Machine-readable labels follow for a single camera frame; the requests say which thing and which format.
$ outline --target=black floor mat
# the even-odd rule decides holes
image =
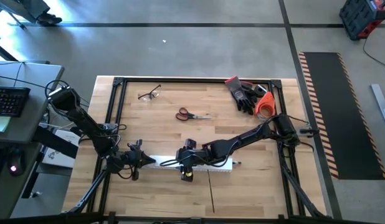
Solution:
[[[385,180],[385,168],[341,55],[304,52],[299,59],[331,176]]]

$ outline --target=yellow sticky note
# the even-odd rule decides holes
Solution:
[[[0,132],[4,132],[7,128],[7,125],[10,123],[11,117],[0,116]]]

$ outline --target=glove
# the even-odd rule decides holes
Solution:
[[[256,91],[256,89],[255,90],[252,89],[254,84],[250,82],[244,82],[244,81],[240,81],[240,82],[241,82],[242,88],[245,91],[245,94],[250,97],[252,102],[257,103],[257,98],[263,97],[264,94],[260,94],[259,92]]]
[[[248,112],[248,114],[253,115],[254,111],[252,108],[255,108],[255,103],[252,101],[251,96],[249,96],[247,93],[249,90],[242,87],[238,77],[232,77],[229,80],[226,80],[224,83],[230,90],[233,99],[237,103],[238,111],[243,110],[244,113]]]

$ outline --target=safety glasses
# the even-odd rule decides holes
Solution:
[[[139,100],[143,100],[144,102],[149,102],[153,98],[158,97],[161,93],[161,85],[158,85],[153,90],[151,90],[149,93],[146,93],[144,95],[141,95],[138,97]]]

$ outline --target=desk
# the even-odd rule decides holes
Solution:
[[[0,65],[0,76],[16,78],[20,63]],[[21,65],[18,80],[45,86],[49,81],[59,79],[64,71],[62,66],[25,63]],[[14,80],[0,78],[0,85],[13,86]],[[8,218],[14,209],[22,189],[28,179],[41,145],[31,143],[36,127],[47,107],[44,89],[23,82],[15,82],[16,86],[31,89],[29,99],[20,118],[12,118],[4,133],[0,133],[0,148],[14,143],[26,153],[26,171],[18,177],[13,177],[7,169],[0,175],[0,218]]]
[[[98,123],[104,122],[114,77],[97,77],[88,113]],[[216,139],[229,139],[259,124],[258,118],[236,110],[225,85],[162,83],[161,95],[150,103],[137,100],[158,83],[128,82],[120,131],[120,149],[128,142],[143,140],[147,155],[175,155],[186,138],[197,145]],[[297,81],[282,79],[283,94],[289,115],[305,119]],[[209,113],[210,120],[181,122],[174,114],[181,107],[196,114]],[[303,123],[294,121],[295,126]],[[317,208],[325,212],[318,173],[309,147],[298,146],[295,153],[301,186]],[[242,161],[230,174],[211,172],[215,213],[206,172],[195,172],[194,182],[183,182],[176,170],[140,170],[136,182],[112,175],[105,213],[131,217],[222,217],[277,218],[286,215],[285,198],[276,143],[263,140],[239,149],[233,159]],[[71,175],[63,210],[71,209],[92,182],[96,152],[92,144],[80,145]],[[100,189],[95,200],[98,208]],[[295,194],[292,194],[297,212]]]

